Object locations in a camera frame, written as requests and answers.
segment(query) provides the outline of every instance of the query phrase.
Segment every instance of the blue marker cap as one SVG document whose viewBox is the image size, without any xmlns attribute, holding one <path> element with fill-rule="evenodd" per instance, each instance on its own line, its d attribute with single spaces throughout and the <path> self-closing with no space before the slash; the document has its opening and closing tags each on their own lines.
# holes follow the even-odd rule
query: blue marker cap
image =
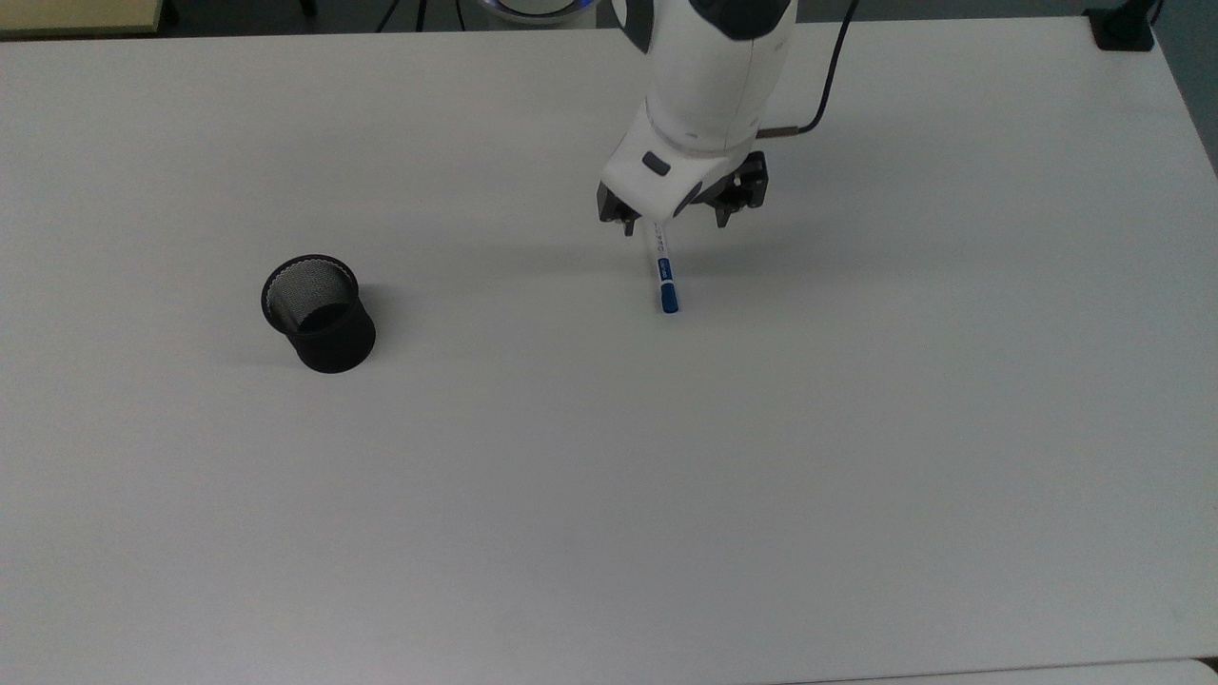
<svg viewBox="0 0 1218 685">
<path fill-rule="evenodd" d="M 671 283 L 660 284 L 660 307 L 666 314 L 677 313 L 677 286 Z"/>
</svg>

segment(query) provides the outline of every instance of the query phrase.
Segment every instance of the metal mesh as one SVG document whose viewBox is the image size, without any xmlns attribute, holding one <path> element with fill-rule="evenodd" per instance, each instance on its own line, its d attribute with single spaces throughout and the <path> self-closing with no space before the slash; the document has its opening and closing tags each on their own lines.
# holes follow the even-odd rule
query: metal mesh
<svg viewBox="0 0 1218 685">
<path fill-rule="evenodd" d="M 311 313 L 326 305 L 350 305 L 358 296 L 354 277 L 342 262 L 304 257 L 284 264 L 264 291 L 267 318 L 284 333 L 298 333 Z"/>
</svg>

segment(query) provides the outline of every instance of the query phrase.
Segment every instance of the black cable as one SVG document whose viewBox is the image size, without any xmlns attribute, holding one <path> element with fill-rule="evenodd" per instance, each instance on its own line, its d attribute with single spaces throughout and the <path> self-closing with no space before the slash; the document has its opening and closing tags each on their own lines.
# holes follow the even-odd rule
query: black cable
<svg viewBox="0 0 1218 685">
<path fill-rule="evenodd" d="M 389 23 L 389 18 L 393 15 L 393 10 L 397 9 L 397 2 L 398 0 L 393 0 L 393 2 L 390 4 L 389 11 L 385 12 L 384 17 L 381 17 L 381 23 L 376 24 L 376 33 L 385 30 L 385 24 Z"/>
<path fill-rule="evenodd" d="M 821 105 L 816 110 L 816 116 L 808 126 L 801 127 L 788 127 L 788 128 L 762 128 L 758 132 L 758 138 L 786 138 L 788 135 L 800 135 L 808 133 L 816 128 L 821 119 L 825 117 L 825 110 L 829 104 L 829 91 L 833 90 L 833 76 L 837 73 L 837 61 L 842 56 L 842 46 L 845 45 L 845 33 L 850 30 L 850 21 L 854 18 L 854 11 L 859 9 L 859 0 L 850 0 L 850 6 L 845 11 L 845 17 L 842 18 L 842 28 L 838 30 L 837 44 L 833 45 L 833 57 L 829 59 L 829 71 L 825 74 L 825 90 L 821 91 Z"/>
<path fill-rule="evenodd" d="M 423 20 L 428 16 L 428 0 L 419 0 L 419 13 L 414 15 L 414 33 L 423 30 Z"/>
</svg>

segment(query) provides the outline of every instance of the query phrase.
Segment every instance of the cup rim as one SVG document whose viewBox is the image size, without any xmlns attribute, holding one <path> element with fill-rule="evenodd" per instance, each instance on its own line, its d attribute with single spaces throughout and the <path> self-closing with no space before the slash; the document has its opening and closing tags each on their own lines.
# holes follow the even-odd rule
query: cup rim
<svg viewBox="0 0 1218 685">
<path fill-rule="evenodd" d="M 331 257 L 329 255 L 318 255 L 318 254 L 301 255 L 298 257 L 292 257 L 292 258 L 287 260 L 286 262 L 284 262 L 284 263 L 279 264 L 278 267 L 275 267 L 275 271 L 270 272 L 270 275 L 267 277 L 267 282 L 262 285 L 262 295 L 261 295 L 262 316 L 267 319 L 267 323 L 269 323 L 270 327 L 274 328 L 275 330 L 278 330 L 279 333 L 283 333 L 284 335 L 289 335 L 291 338 L 317 338 L 319 335 L 324 335 L 326 333 L 330 333 L 336 327 L 342 325 L 343 323 L 346 323 L 351 318 L 352 313 L 356 311 L 356 307 L 347 307 L 347 311 L 343 312 L 343 314 L 341 317 L 339 317 L 337 321 L 335 321 L 330 325 L 323 328 L 322 330 L 311 330 L 308 333 L 300 333 L 300 332 L 292 332 L 292 330 L 284 330 L 279 325 L 279 322 L 276 321 L 278 317 L 275 317 L 275 316 L 273 316 L 270 313 L 270 301 L 269 301 L 270 285 L 289 267 L 292 267 L 292 266 L 298 264 L 301 262 L 308 262 L 308 261 L 323 261 L 323 262 L 328 262 L 328 263 L 331 263 L 331 264 L 339 267 L 342 271 L 342 273 L 347 277 L 347 279 L 351 280 L 351 289 L 353 291 L 354 300 L 356 300 L 352 303 L 353 305 L 358 305 L 359 303 L 359 280 L 356 279 L 356 272 L 351 271 L 351 267 L 348 267 L 347 264 L 342 263 L 341 260 L 339 260 L 336 257 Z"/>
</svg>

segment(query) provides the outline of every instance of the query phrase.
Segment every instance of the pen holder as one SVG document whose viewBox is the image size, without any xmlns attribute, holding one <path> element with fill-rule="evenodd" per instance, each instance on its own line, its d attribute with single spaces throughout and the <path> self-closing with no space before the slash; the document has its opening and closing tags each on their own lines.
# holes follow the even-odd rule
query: pen holder
<svg viewBox="0 0 1218 685">
<path fill-rule="evenodd" d="M 341 373 L 371 352 L 376 327 L 347 264 L 325 255 L 289 260 L 262 286 L 262 313 L 308 368 Z"/>
</svg>

